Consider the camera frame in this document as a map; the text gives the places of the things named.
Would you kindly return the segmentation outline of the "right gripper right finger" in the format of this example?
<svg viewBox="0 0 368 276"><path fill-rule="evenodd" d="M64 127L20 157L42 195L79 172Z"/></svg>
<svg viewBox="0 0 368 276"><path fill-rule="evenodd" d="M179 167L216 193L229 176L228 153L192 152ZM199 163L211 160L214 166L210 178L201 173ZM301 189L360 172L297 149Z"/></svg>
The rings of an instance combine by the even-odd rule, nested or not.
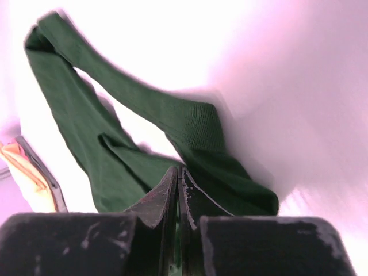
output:
<svg viewBox="0 0 368 276"><path fill-rule="evenodd" d="M178 203L183 275L204 275L200 218L233 216L194 181L186 167L178 172Z"/></svg>

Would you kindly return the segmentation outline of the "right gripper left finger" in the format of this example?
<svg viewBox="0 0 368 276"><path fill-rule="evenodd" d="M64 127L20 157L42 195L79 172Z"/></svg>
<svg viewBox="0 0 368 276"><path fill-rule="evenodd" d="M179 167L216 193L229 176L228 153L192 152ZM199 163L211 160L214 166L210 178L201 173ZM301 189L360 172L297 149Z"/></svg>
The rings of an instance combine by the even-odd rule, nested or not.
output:
<svg viewBox="0 0 368 276"><path fill-rule="evenodd" d="M169 270L174 264L178 168L126 210L137 216L127 270Z"/></svg>

